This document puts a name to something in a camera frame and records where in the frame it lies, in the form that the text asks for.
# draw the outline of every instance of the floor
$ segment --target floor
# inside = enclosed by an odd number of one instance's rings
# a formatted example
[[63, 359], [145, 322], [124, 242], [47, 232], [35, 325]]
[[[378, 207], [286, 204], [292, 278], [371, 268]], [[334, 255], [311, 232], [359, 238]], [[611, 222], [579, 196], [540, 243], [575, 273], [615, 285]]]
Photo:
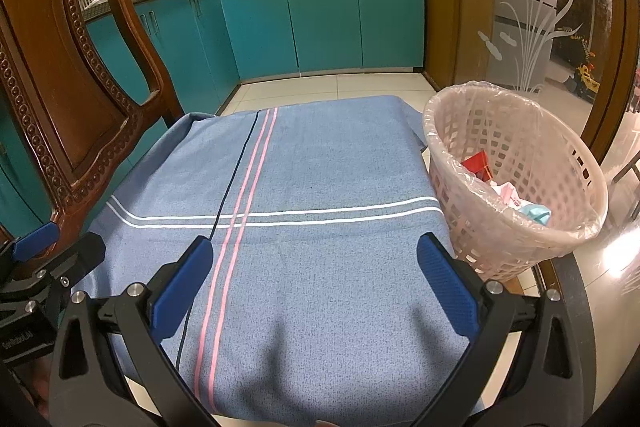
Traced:
[[[380, 73], [314, 76], [275, 80], [242, 86], [229, 103], [223, 115], [244, 110], [278, 107], [295, 103], [338, 100], [380, 94], [396, 95], [412, 107], [422, 111], [426, 102], [435, 95], [421, 74]], [[562, 89], [558, 83], [547, 81], [543, 89], [532, 97], [581, 133], [589, 116], [591, 105]], [[640, 113], [627, 113], [614, 145], [603, 164], [607, 182], [640, 149]], [[426, 165], [430, 156], [424, 154]], [[604, 231], [596, 241], [575, 252], [584, 279], [596, 334], [597, 380], [596, 406], [598, 406], [625, 370], [640, 341], [640, 220], [629, 222], [631, 210], [640, 198], [640, 182], [630, 172], [617, 185], [609, 189], [610, 211]], [[527, 295], [539, 295], [530, 271], [519, 276]], [[513, 354], [519, 333], [512, 333], [482, 400], [486, 405], [494, 402], [500, 390]], [[144, 389], [133, 386], [141, 405], [152, 404]], [[219, 419], [229, 427], [247, 427], [248, 422]]]

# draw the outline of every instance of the white stripe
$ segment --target white stripe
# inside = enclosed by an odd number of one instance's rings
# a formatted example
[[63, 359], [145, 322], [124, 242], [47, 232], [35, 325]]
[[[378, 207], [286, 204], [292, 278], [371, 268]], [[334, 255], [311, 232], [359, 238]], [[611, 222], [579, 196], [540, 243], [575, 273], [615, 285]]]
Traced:
[[[111, 203], [107, 203], [107, 206], [118, 216], [118, 218], [134, 229], [210, 229], [212, 225], [136, 225], [130, 223], [111, 206]], [[351, 217], [350, 219], [325, 219], [324, 221], [277, 221], [275, 223], [246, 223], [246, 227], [306, 227], [308, 225], [333, 225], [337, 223], [361, 223], [364, 221], [379, 221], [382, 219], [392, 219], [394, 217], [411, 216], [412, 214], [420, 214], [422, 212], [439, 212], [443, 213], [437, 206], [425, 206], [423, 208], [414, 208], [406, 212], [399, 212], [397, 214], [387, 214], [386, 216], [367, 216], [367, 217]], [[228, 225], [218, 225], [220, 229], [228, 229]], [[234, 228], [240, 227], [240, 224], [235, 224]]]
[[[122, 204], [116, 199], [116, 196], [111, 195], [111, 199], [115, 201], [124, 213], [131, 219], [136, 221], [197, 221], [200, 219], [216, 219], [216, 216], [157, 216], [157, 217], [138, 217], [131, 214]], [[432, 196], [422, 196], [420, 198], [413, 198], [411, 200], [398, 201], [397, 203], [383, 203], [372, 204], [369, 206], [350, 206], [346, 208], [326, 208], [322, 210], [284, 210], [282, 212], [251, 212], [249, 217], [272, 217], [272, 216], [300, 216], [304, 214], [333, 214], [338, 212], [361, 212], [363, 210], [378, 210], [379, 208], [393, 208], [394, 206], [403, 206], [406, 204], [417, 203], [418, 201], [438, 201], [437, 198]], [[231, 219], [232, 216], [225, 214], [220, 215], [220, 219]], [[244, 214], [238, 214], [237, 217], [244, 217]]]

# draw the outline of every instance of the basket rim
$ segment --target basket rim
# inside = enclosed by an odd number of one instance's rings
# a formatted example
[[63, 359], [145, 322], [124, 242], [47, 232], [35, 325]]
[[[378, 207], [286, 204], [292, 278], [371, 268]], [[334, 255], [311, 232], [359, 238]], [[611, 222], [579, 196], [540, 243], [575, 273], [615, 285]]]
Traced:
[[[434, 112], [437, 110], [442, 100], [449, 96], [455, 96], [460, 92], [467, 92], [470, 90], [474, 90], [479, 94], [486, 94], [490, 96], [502, 96], [509, 97], [512, 100], [518, 100], [518, 103], [525, 103], [526, 105], [530, 105], [536, 110], [540, 111], [543, 115], [543, 118], [548, 118], [552, 121], [553, 125], [558, 127], [558, 129], [562, 130], [562, 133], [571, 140], [573, 147], [576, 150], [577, 155], [580, 155], [582, 160], [584, 161], [585, 168], [589, 169], [590, 177], [593, 180], [593, 183], [596, 184], [596, 201], [592, 206], [594, 213], [596, 214], [596, 221], [590, 223], [582, 223], [580, 227], [575, 230], [559, 230], [559, 229], [550, 229], [545, 227], [544, 225], [540, 225], [539, 223], [534, 222], [529, 217], [524, 216], [514, 208], [509, 207], [505, 203], [502, 203], [498, 195], [495, 191], [483, 181], [472, 177], [471, 174], [464, 174], [463, 171], [466, 169], [462, 166], [462, 164], [446, 149], [444, 143], [440, 136], [438, 136], [434, 121]], [[592, 239], [599, 233], [604, 224], [604, 220], [606, 219], [607, 212], [609, 210], [609, 197], [608, 197], [608, 189], [606, 184], [606, 179], [602, 169], [598, 165], [596, 159], [593, 154], [589, 150], [589, 148], [585, 145], [582, 139], [577, 135], [577, 133], [571, 129], [567, 124], [564, 123], [560, 118], [551, 113], [551, 111], [542, 107], [539, 103], [529, 100], [513, 91], [503, 89], [501, 87], [494, 86], [494, 84], [489, 84], [488, 82], [468, 82], [466, 84], [461, 84], [459, 86], [450, 86], [441, 90], [434, 97], [427, 102], [424, 113], [422, 116], [422, 123], [424, 127], [424, 133], [427, 139], [427, 146], [431, 152], [431, 161], [436, 160], [436, 165], [439, 168], [449, 168], [448, 164], [453, 164], [456, 168], [456, 171], [461, 171], [460, 175], [455, 176], [455, 183], [459, 186], [465, 186], [467, 188], [468, 184], [463, 181], [462, 175], [468, 176], [468, 179], [471, 179], [471, 189], [469, 193], [473, 195], [473, 197], [478, 198], [483, 201], [485, 204], [491, 204], [496, 209], [496, 214], [499, 215], [498, 219], [501, 222], [508, 225], [513, 230], [517, 230], [518, 233], [525, 233], [534, 239], [538, 239], [540, 241], [554, 241], [560, 245], [564, 245], [566, 247], [572, 247], [574, 245], [580, 245], [585, 240]], [[596, 226], [595, 231], [589, 230], [589, 228], [593, 228]]]

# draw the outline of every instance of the trash can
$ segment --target trash can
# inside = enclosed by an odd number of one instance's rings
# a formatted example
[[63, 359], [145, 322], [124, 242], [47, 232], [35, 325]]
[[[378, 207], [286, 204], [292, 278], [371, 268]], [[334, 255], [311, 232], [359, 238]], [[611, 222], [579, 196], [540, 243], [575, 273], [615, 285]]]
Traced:
[[[447, 87], [426, 105], [429, 174], [454, 255], [484, 280], [507, 281], [596, 237], [608, 210], [605, 177], [588, 147], [557, 117], [486, 82]], [[552, 211], [546, 226], [502, 203], [461, 162], [484, 150], [498, 185]]]

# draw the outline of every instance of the metal screw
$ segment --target metal screw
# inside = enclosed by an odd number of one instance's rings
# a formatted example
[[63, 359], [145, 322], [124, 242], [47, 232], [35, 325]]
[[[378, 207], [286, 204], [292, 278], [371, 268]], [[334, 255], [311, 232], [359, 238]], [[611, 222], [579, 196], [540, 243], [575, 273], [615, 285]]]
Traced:
[[129, 295], [129, 297], [138, 297], [142, 295], [142, 292], [144, 290], [145, 290], [144, 285], [142, 285], [139, 282], [134, 282], [133, 284], [130, 284], [129, 287], [127, 288], [127, 294]]
[[550, 301], [558, 302], [562, 298], [562, 296], [560, 295], [560, 292], [558, 290], [556, 290], [555, 288], [550, 288], [546, 291], [546, 298]]
[[82, 301], [84, 301], [84, 295], [85, 293], [82, 291], [74, 293], [73, 295], [71, 295], [71, 302], [73, 302], [73, 304], [81, 303]]
[[491, 293], [491, 295], [500, 295], [504, 291], [504, 286], [497, 281], [489, 281], [486, 284], [486, 290]]

